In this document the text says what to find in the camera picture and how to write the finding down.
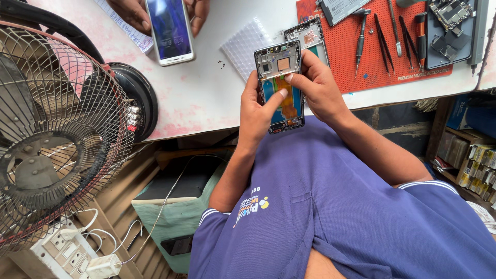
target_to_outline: orange repair mat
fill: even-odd
[[[408,33],[410,33],[416,46],[417,27],[414,17],[416,14],[426,10],[425,2],[419,2],[408,8],[400,8],[396,5],[395,1],[393,1],[394,17],[396,19],[398,37],[401,43],[401,57],[398,57],[398,53],[396,52],[396,39],[394,38],[387,0],[372,0],[365,4],[363,8],[371,9],[372,13],[367,15],[367,24],[364,33],[364,49],[358,67],[357,78],[355,79],[355,53],[357,50],[357,41],[360,34],[362,19],[350,14],[333,27],[330,27],[324,17],[322,9],[315,4],[315,0],[300,0],[296,2],[298,24],[316,16],[321,17],[327,54],[329,56],[329,64],[341,93],[344,94],[403,82],[445,76],[450,75],[453,72],[453,64],[433,70],[425,70],[424,72],[419,71],[419,63],[411,50],[410,54],[414,69],[412,70],[410,68],[398,17],[402,15],[405,19]],[[391,78],[387,75],[386,67],[382,60],[377,28],[375,27],[373,16],[374,13],[377,13],[379,17],[380,27],[384,33],[389,53],[391,53],[391,58],[393,59],[396,75],[393,74],[389,59],[386,58]]]

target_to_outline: fan guard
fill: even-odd
[[[49,34],[0,24],[1,256],[86,206],[134,135],[113,72]]]

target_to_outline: smartphone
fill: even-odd
[[[299,40],[302,49],[310,50],[313,54],[317,55],[322,63],[329,67],[329,56],[325,47],[324,32],[320,23],[320,17],[307,20],[284,31],[284,37],[286,41]]]
[[[193,234],[160,242],[162,248],[164,248],[164,250],[171,256],[190,253],[192,244]]]
[[[255,63],[262,104],[265,104],[278,90],[282,88],[288,90],[288,96],[272,116],[269,133],[275,134],[303,127],[305,125],[303,93],[284,80],[287,74],[301,73],[300,41],[292,40],[257,50]]]
[[[193,61],[193,35],[183,0],[146,0],[160,66]]]

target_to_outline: hand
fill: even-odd
[[[241,95],[240,136],[238,148],[255,152],[262,138],[267,134],[270,121],[276,109],[288,95],[288,90],[281,89],[261,106],[257,102],[258,76],[256,71],[249,75],[245,90]]]
[[[151,36],[151,22],[146,13],[145,0],[107,0],[107,3],[125,22]]]
[[[351,112],[344,103],[331,69],[311,51],[302,52],[302,73],[289,74],[284,79],[307,96],[313,114],[331,127]]]
[[[184,0],[187,5],[189,19],[191,20],[191,32],[196,37],[201,27],[207,20],[210,11],[210,0]]]

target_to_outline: printed logo on shirt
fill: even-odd
[[[253,195],[253,193],[259,191],[260,191],[260,187],[256,187],[251,191],[251,194]],[[244,216],[247,216],[253,212],[258,212],[259,207],[261,209],[266,209],[269,206],[269,201],[267,199],[268,197],[259,198],[258,195],[254,195],[251,198],[242,201],[240,205],[240,210],[238,211],[238,217],[236,218],[236,224]]]

